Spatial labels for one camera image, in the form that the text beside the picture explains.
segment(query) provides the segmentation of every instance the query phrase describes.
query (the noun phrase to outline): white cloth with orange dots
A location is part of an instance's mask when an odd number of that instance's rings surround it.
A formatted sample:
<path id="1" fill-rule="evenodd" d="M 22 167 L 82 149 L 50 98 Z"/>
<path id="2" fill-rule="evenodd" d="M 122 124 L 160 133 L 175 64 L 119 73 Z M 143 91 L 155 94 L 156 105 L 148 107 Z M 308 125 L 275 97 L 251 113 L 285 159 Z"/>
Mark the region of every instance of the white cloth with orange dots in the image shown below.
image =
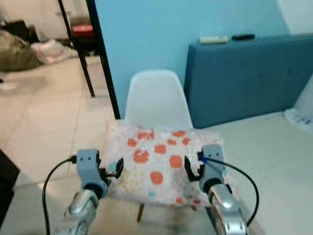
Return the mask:
<path id="1" fill-rule="evenodd" d="M 100 167 L 108 172 L 124 158 L 118 179 L 111 178 L 108 196 L 139 203 L 209 205 L 198 182 L 189 182 L 184 168 L 187 156 L 194 173 L 200 167 L 197 152 L 208 144 L 222 144 L 217 133 L 207 130 L 164 132 L 130 126 L 122 121 L 108 128 L 108 141 Z"/>

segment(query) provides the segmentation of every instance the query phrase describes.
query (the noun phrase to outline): black metal frame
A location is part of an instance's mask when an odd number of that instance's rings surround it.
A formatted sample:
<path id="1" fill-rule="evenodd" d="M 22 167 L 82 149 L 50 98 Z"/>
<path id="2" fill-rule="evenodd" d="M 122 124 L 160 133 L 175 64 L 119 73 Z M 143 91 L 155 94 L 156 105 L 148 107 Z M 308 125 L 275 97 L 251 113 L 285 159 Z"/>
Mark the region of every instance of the black metal frame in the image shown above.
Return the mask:
<path id="1" fill-rule="evenodd" d="M 89 73 L 88 73 L 88 69 L 87 69 L 87 62 L 86 62 L 86 58 L 85 58 L 85 53 L 82 50 L 81 45 L 79 45 L 78 40 L 73 41 L 73 37 L 72 37 L 72 34 L 71 34 L 71 30 L 70 30 L 70 26 L 69 26 L 69 23 L 68 23 L 68 20 L 67 20 L 67 14 L 66 14 L 66 11 L 64 9 L 63 2 L 62 2 L 62 0 L 58 0 L 58 2 L 59 2 L 59 6 L 60 6 L 60 10 L 61 10 L 61 13 L 62 13 L 62 17 L 63 17 L 63 21 L 64 21 L 64 24 L 65 24 L 65 27 L 67 28 L 67 36 L 68 36 L 69 42 L 70 42 L 71 46 L 74 46 L 74 48 L 77 49 L 78 57 L 79 57 L 80 63 L 81 63 L 82 68 L 83 68 L 83 72 L 84 72 L 84 75 L 85 75 L 85 79 L 86 79 L 86 82 L 87 82 L 87 85 L 88 85 L 88 89 L 89 89 L 90 95 L 91 95 L 91 97 L 94 97 L 95 95 L 94 95 L 92 83 L 91 83 L 91 80 L 90 80 L 90 77 L 89 77 Z"/>
<path id="2" fill-rule="evenodd" d="M 86 0 L 86 2 L 87 2 L 88 11 L 89 11 L 90 21 L 91 21 L 92 28 L 93 28 L 93 33 L 95 36 L 97 46 L 99 48 L 99 55 L 101 59 L 104 76 L 105 76 L 108 90 L 109 90 L 109 96 L 111 99 L 114 116 L 115 116 L 115 119 L 121 119 L 117 100 L 116 100 L 116 95 L 114 91 L 112 75 L 111 75 L 109 61 L 107 57 L 107 51 L 106 51 L 106 47 L 105 47 L 104 40 L 102 37 L 100 22 L 99 22 L 98 13 L 97 13 L 96 5 L 95 5 L 95 0 Z"/>
<path id="3" fill-rule="evenodd" d="M 13 187 L 20 170 L 9 160 L 0 149 L 0 228 L 11 204 Z"/>

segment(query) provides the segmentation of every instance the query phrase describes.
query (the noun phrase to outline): wooden chair leg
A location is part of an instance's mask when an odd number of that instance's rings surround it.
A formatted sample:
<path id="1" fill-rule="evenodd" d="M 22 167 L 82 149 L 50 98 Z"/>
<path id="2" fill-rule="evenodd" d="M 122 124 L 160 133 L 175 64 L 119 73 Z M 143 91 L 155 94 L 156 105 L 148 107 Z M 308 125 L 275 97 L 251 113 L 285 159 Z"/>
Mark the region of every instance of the wooden chair leg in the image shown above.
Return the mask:
<path id="1" fill-rule="evenodd" d="M 145 207 L 145 204 L 140 204 L 138 216 L 137 216 L 137 223 L 140 223 L 144 207 Z"/>

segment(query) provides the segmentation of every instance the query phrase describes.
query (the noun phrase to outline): tiled floor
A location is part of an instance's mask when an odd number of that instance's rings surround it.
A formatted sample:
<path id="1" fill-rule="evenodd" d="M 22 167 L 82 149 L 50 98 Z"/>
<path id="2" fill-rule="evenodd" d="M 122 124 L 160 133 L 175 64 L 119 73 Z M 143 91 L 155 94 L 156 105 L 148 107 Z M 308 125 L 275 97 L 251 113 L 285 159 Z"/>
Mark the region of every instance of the tiled floor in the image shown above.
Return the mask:
<path id="1" fill-rule="evenodd" d="M 45 234 L 41 192 L 49 171 L 80 148 L 103 152 L 114 116 L 100 60 L 87 59 L 96 98 L 76 58 L 7 74 L 0 85 L 0 148 L 21 169 L 0 235 Z M 72 165 L 54 173 L 47 188 L 52 231 L 79 189 Z M 141 224 L 137 212 L 137 204 L 102 200 L 89 234 L 214 234 L 204 211 L 146 206 Z"/>
<path id="2" fill-rule="evenodd" d="M 42 182 L 79 148 L 102 150 L 112 107 L 101 62 L 88 57 L 96 98 L 77 58 L 8 73 L 0 85 L 0 147 L 21 169 L 17 186 Z M 68 165 L 53 177 L 68 175 Z"/>
<path id="3" fill-rule="evenodd" d="M 80 186 L 75 176 L 51 181 L 47 205 L 52 230 Z M 18 187 L 0 235 L 43 235 L 45 224 L 41 205 L 43 184 Z M 214 235 L 205 211 L 189 207 L 173 209 L 146 206 L 141 223 L 136 223 L 138 205 L 116 199 L 102 200 L 89 235 Z"/>

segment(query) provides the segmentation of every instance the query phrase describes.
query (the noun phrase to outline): blue wall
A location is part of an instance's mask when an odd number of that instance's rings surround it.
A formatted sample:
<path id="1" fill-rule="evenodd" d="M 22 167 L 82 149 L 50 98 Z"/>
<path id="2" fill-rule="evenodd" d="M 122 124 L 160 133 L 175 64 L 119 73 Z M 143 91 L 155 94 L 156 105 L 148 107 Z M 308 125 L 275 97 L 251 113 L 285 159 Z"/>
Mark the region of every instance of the blue wall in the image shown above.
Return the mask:
<path id="1" fill-rule="evenodd" d="M 132 75 L 170 69 L 184 83 L 188 45 L 202 35 L 288 34 L 275 0 L 96 0 L 121 117 Z"/>

